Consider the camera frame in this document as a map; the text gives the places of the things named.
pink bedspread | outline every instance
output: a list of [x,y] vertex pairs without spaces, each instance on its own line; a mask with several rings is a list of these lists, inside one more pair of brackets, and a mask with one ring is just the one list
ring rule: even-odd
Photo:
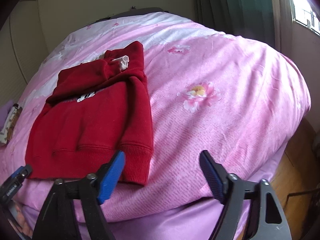
[[[286,144],[283,144],[248,180],[271,180],[285,147]],[[250,201],[244,201],[234,240],[246,224],[249,206]],[[116,240],[208,240],[222,208],[217,200],[203,198],[157,214],[108,224]],[[31,228],[34,228],[39,212],[29,206],[23,206],[21,210]],[[79,223],[79,229],[82,240],[90,240],[86,224]]]
[[[249,178],[293,135],[310,108],[297,67],[266,44],[168,13],[99,22],[70,34],[28,84],[13,139],[0,153],[0,183],[25,165],[30,129],[59,71],[133,41],[144,46],[155,150],[148,185],[118,184],[102,205],[109,222],[210,196],[198,165],[203,149],[229,172]],[[27,180],[16,199],[40,210],[51,185]],[[76,214],[83,222],[79,201]]]

curtain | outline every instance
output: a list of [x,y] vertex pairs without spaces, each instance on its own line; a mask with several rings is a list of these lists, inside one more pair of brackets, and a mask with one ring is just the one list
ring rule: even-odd
[[291,0],[195,0],[197,21],[291,55]]

floral pattern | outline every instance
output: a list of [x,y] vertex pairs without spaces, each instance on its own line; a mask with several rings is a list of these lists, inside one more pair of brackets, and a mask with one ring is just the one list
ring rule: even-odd
[[221,100],[221,93],[213,82],[190,85],[183,92],[177,93],[177,96],[184,99],[183,108],[191,113]]
[[187,54],[189,50],[190,50],[190,46],[177,45],[177,46],[172,46],[171,49],[168,49],[167,51],[169,53]]

blue gripper pad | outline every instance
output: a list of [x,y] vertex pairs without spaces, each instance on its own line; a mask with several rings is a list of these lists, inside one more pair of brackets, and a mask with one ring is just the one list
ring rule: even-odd
[[221,164],[215,163],[207,150],[200,153],[199,164],[214,198],[224,204],[228,173]]
[[119,151],[117,153],[116,158],[111,163],[108,171],[100,181],[99,192],[97,197],[97,200],[100,205],[110,198],[120,178],[120,175],[124,168],[124,163],[125,163],[125,154],[124,152]]
[[10,177],[14,178],[15,176],[17,176],[22,170],[24,169],[23,166],[20,166]]

window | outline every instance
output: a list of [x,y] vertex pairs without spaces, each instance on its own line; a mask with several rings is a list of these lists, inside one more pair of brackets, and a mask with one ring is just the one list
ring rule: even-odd
[[292,0],[294,4],[294,18],[320,35],[320,22],[307,0]]

